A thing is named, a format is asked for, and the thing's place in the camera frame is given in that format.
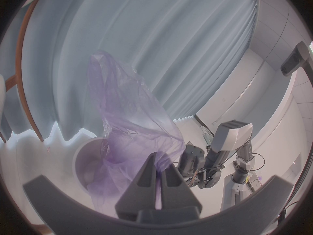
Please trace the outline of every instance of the camera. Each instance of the camera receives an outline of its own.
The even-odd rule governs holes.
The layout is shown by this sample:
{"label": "camera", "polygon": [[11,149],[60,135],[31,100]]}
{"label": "camera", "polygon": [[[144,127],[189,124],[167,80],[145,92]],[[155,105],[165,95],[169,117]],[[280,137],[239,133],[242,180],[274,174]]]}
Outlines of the camera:
{"label": "camera", "polygon": [[304,42],[296,45],[287,60],[281,65],[280,70],[284,76],[289,76],[309,59],[310,53]]}

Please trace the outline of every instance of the translucent plastic bag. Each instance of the translucent plastic bag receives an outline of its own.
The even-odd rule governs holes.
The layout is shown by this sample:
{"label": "translucent plastic bag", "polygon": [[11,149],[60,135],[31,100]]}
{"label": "translucent plastic bag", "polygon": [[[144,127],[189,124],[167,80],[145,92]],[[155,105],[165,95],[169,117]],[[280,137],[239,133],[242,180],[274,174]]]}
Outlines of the translucent plastic bag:
{"label": "translucent plastic bag", "polygon": [[92,55],[89,89],[102,116],[106,137],[94,181],[87,186],[97,211],[110,214],[147,159],[166,169],[185,149],[183,137],[131,66],[105,51]]}

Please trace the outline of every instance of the blue-gray curtain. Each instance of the blue-gray curtain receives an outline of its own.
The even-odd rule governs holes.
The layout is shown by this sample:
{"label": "blue-gray curtain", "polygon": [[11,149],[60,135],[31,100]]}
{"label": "blue-gray curtain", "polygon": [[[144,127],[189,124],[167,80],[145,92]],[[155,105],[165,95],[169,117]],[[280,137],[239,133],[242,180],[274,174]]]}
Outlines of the blue-gray curtain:
{"label": "blue-gray curtain", "polygon": [[98,49],[131,64],[172,119],[194,115],[248,48],[256,4],[39,0],[25,34],[22,76],[42,136],[49,136],[55,121],[65,140],[82,127],[102,134],[86,76],[89,57]]}

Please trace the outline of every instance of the curtain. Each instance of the curtain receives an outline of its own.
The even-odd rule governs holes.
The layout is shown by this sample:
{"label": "curtain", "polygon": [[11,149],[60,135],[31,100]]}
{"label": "curtain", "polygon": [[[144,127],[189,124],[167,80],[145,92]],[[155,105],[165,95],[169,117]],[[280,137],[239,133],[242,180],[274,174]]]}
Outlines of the curtain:
{"label": "curtain", "polygon": [[103,49],[144,77],[172,119],[194,115],[248,48],[257,0],[39,0],[22,54],[26,99],[42,136],[101,135],[87,88]]}

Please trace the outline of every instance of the white floor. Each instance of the white floor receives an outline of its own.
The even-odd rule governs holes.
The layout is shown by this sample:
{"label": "white floor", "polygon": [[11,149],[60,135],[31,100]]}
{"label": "white floor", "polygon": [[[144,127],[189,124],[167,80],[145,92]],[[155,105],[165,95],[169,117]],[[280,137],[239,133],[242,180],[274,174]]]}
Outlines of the white floor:
{"label": "white floor", "polygon": [[[185,143],[191,141],[193,145],[206,150],[201,126],[195,118],[190,117],[175,123]],[[78,186],[72,173],[72,159],[76,149],[92,137],[94,137],[92,133],[82,129],[73,139],[64,141],[55,124],[50,136],[44,142],[39,141],[35,133],[29,130],[19,135],[13,134],[6,144],[0,143],[2,177],[16,204],[31,223],[42,224],[43,222],[27,200],[22,185],[40,174],[47,176],[74,200],[94,209],[90,196]],[[192,188],[203,206],[201,217],[220,211],[224,185],[222,179],[234,172],[231,165],[234,159],[225,163],[226,168],[222,170],[221,180],[216,186],[202,190],[198,187]]]}

